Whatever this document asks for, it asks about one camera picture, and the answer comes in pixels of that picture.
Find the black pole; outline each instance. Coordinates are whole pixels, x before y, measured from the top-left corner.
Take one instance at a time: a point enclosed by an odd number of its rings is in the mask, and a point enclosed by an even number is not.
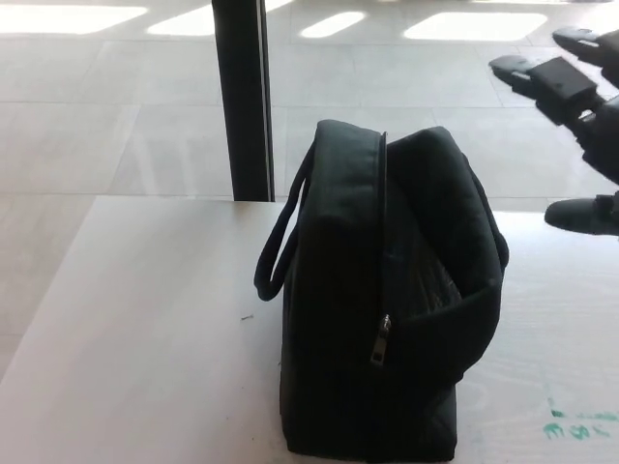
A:
[[[264,0],[213,0],[235,201],[275,201]]]

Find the black handbag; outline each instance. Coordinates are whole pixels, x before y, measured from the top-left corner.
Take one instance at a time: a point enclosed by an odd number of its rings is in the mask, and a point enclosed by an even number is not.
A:
[[[455,385],[494,335],[508,260],[482,185],[446,130],[387,145],[385,134],[318,123],[254,280],[265,301],[284,286],[288,448],[453,459]]]

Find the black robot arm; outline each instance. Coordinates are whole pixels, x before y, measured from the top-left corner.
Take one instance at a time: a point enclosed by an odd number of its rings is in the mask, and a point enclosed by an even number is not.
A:
[[[563,28],[553,39],[579,60],[602,68],[619,87],[619,31],[598,35],[588,29]],[[619,184],[619,97],[598,95],[598,85],[562,57],[541,64],[516,55],[492,60],[496,77],[514,92],[532,99],[557,126],[565,126],[584,150],[583,160]],[[546,222],[574,232],[619,236],[619,193],[550,205]]]

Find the tiled floor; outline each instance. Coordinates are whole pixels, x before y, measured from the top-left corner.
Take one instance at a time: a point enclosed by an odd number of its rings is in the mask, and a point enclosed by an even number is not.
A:
[[[0,376],[95,195],[231,194],[208,1],[0,4]],[[613,191],[486,63],[560,54],[562,25],[619,28],[619,3],[266,3],[279,197],[323,118],[390,139],[447,127],[498,209]],[[349,12],[361,20],[304,37]]]

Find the table surface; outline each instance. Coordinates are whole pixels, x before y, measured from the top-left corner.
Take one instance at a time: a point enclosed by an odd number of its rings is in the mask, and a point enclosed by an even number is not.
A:
[[[318,462],[285,449],[281,300],[252,286],[280,207],[98,199],[0,385],[0,462]],[[497,220],[512,262],[454,462],[619,462],[619,244]]]

